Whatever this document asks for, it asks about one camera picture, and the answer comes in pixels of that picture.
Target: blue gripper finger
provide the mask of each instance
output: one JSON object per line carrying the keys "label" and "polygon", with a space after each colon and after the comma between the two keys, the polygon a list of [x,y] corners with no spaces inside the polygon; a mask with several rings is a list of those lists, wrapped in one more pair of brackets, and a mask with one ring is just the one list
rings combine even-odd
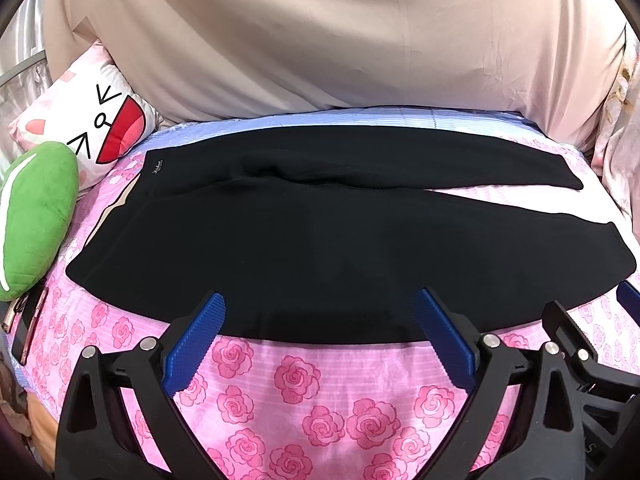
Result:
{"label": "blue gripper finger", "polygon": [[479,332],[466,317],[450,312],[428,288],[415,295],[414,317],[453,385],[470,394],[480,362]]}
{"label": "blue gripper finger", "polygon": [[215,293],[164,360],[162,387],[169,397],[189,386],[224,321],[225,300]]}
{"label": "blue gripper finger", "polygon": [[640,325],[640,292],[631,283],[621,282],[616,291],[616,299],[636,324]]}

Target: blue gripper pad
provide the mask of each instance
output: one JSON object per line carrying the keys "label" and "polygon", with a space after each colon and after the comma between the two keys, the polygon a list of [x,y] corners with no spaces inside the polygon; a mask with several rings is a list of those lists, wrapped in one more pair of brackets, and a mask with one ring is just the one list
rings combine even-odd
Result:
{"label": "blue gripper pad", "polygon": [[621,282],[616,291],[616,299],[636,324],[640,324],[640,292],[631,283]]}
{"label": "blue gripper pad", "polygon": [[414,316],[453,385],[470,394],[476,387],[475,355],[426,288],[415,296]]}
{"label": "blue gripper pad", "polygon": [[225,300],[215,293],[164,360],[162,387],[169,397],[189,386],[224,321]]}

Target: pillow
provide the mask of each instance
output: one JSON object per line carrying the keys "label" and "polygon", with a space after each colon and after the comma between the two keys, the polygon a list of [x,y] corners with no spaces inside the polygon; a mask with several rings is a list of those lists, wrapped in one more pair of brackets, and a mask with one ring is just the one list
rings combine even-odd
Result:
{"label": "pillow", "polygon": [[0,190],[0,301],[29,290],[49,269],[78,196],[74,152],[44,142],[18,157]]}
{"label": "pillow", "polygon": [[79,189],[84,190],[100,182],[120,156],[161,122],[96,41],[9,131],[24,150],[46,140],[69,146],[78,158]]}

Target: pink floral bed sheet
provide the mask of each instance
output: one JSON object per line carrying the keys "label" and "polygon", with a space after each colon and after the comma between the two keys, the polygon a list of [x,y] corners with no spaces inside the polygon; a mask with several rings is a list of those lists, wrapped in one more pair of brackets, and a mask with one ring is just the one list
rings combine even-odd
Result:
{"label": "pink floral bed sheet", "polygon": [[[584,183],[580,191],[547,186],[484,186],[444,192],[591,221],[613,221],[636,257],[628,222],[573,148],[537,134],[495,132],[534,148],[560,153]],[[58,418],[79,354],[130,349],[159,336],[165,324],[96,300],[65,276],[100,213],[137,174],[141,150],[126,156],[83,198],[49,278],[49,297],[25,375]],[[640,285],[638,273],[630,278]],[[615,290],[572,311],[607,365],[640,374],[639,327],[616,301]],[[537,349],[540,323],[499,332],[518,348]],[[476,460],[494,459],[517,390],[504,397],[492,432]],[[165,467],[135,395],[124,390],[132,426],[147,459]],[[174,400],[207,453],[229,480],[410,480],[429,459],[466,399],[428,342],[372,346],[292,346],[219,336],[190,386]]]}

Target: white cartoon face pillow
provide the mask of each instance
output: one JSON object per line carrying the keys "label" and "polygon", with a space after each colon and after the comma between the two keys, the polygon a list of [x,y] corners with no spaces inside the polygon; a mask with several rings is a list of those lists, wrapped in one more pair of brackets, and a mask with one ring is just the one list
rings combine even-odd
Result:
{"label": "white cartoon face pillow", "polygon": [[46,140],[78,159],[80,190],[100,182],[162,117],[133,90],[97,41],[9,126],[25,151]]}

